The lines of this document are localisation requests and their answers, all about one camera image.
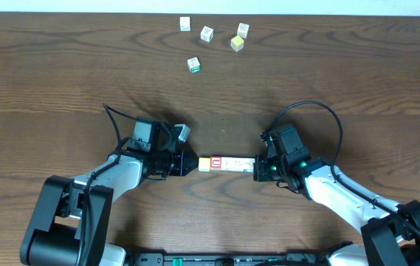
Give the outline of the plain yellow wooden block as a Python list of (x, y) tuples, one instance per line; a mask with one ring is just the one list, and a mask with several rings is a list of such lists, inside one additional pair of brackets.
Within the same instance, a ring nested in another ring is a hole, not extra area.
[(211, 167), (211, 159), (209, 157), (200, 157), (198, 170), (202, 172), (209, 172)]

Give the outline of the acorn picture wooden block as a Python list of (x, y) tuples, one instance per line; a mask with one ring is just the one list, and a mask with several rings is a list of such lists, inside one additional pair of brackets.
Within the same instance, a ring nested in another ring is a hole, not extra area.
[(244, 158), (243, 159), (243, 172), (254, 172), (255, 158)]

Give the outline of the red letter wooden block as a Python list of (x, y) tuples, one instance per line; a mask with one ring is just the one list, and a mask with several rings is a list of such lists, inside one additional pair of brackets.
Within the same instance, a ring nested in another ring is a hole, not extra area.
[(211, 157), (210, 158), (210, 170), (220, 171), (222, 164), (222, 157)]

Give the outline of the white block red bug drawing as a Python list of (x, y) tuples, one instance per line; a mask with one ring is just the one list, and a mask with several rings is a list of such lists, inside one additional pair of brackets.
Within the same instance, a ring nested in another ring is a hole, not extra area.
[(232, 162), (233, 171), (245, 171), (244, 158), (234, 157)]

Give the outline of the white block blue edge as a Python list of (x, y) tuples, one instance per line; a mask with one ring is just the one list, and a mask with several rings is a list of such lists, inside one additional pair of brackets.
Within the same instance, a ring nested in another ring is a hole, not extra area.
[(221, 158), (221, 170), (222, 171), (232, 171), (233, 169), (233, 158), (232, 157), (222, 157)]

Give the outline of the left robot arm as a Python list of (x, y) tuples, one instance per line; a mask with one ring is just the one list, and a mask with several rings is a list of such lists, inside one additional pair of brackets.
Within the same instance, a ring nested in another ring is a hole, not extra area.
[(112, 203), (150, 176), (183, 177), (198, 163), (185, 143), (150, 152), (118, 148), (86, 174), (48, 177), (21, 244), (21, 263), (99, 265), (107, 250)]

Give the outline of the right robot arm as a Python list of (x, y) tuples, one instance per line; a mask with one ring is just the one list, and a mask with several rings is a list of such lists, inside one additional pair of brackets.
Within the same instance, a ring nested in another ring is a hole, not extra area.
[(363, 245), (325, 255), (327, 265), (420, 265), (420, 202), (401, 204), (356, 183), (324, 157), (270, 149), (255, 158), (254, 179), (324, 205), (358, 231)]

